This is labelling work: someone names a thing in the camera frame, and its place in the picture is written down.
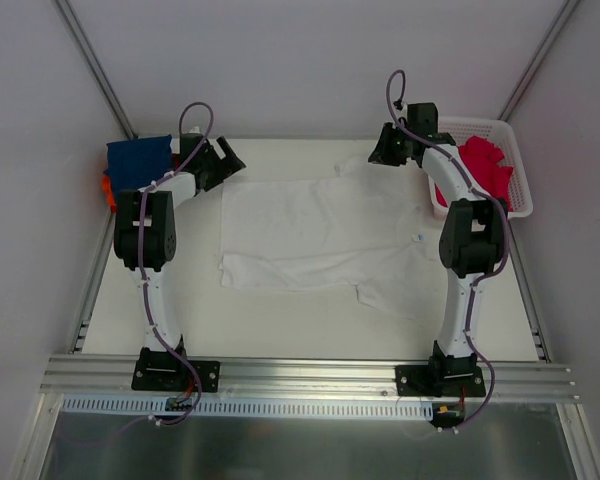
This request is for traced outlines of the white t shirt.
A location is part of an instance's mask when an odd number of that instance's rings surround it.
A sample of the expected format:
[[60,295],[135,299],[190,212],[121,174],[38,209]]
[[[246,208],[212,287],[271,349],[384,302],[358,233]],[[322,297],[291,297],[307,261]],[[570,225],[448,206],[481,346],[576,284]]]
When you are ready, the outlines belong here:
[[359,303],[415,321],[444,315],[446,273],[414,167],[353,158],[333,177],[230,183],[220,269],[236,290],[352,287]]

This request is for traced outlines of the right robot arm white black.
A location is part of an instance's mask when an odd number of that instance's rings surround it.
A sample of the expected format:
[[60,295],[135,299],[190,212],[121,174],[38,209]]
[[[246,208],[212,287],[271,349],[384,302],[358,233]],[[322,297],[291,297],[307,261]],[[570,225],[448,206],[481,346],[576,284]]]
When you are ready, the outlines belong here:
[[477,354],[474,327],[488,279],[498,275],[509,253],[504,201],[479,186],[461,162],[453,139],[438,131],[433,103],[389,103],[390,122],[369,156],[373,164],[399,167],[414,161],[441,191],[448,212],[439,258],[448,274],[447,300],[436,351],[444,357]]

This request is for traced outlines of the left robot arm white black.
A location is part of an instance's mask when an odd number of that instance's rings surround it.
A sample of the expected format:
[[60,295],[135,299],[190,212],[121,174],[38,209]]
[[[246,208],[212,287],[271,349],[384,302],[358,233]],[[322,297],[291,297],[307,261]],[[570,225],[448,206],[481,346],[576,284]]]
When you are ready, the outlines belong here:
[[114,254],[130,272],[139,290],[146,333],[143,352],[165,355],[154,368],[154,378],[168,390],[188,381],[184,336],[175,318],[168,265],[177,249],[175,210],[196,196],[222,185],[246,164],[224,136],[210,141],[202,133],[182,133],[178,158],[171,136],[149,137],[112,144],[120,167],[135,167],[146,159],[142,176],[122,185],[114,182],[116,218]]

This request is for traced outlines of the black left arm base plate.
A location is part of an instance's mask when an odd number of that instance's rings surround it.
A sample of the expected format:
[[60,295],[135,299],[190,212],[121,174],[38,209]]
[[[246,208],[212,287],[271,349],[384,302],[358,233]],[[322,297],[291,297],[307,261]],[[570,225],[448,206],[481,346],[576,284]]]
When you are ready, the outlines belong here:
[[211,360],[190,360],[197,381],[189,368],[167,351],[140,350],[131,381],[134,391],[193,392],[200,387],[203,393],[216,393],[221,363]]

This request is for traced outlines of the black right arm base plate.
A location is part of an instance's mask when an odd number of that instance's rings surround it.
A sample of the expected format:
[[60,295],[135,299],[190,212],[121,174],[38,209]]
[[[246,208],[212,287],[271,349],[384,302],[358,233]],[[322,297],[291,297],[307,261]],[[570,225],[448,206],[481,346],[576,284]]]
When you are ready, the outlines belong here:
[[400,397],[484,398],[486,396],[485,382],[479,367],[467,375],[451,377],[434,374],[425,365],[397,365],[394,372],[397,394]]

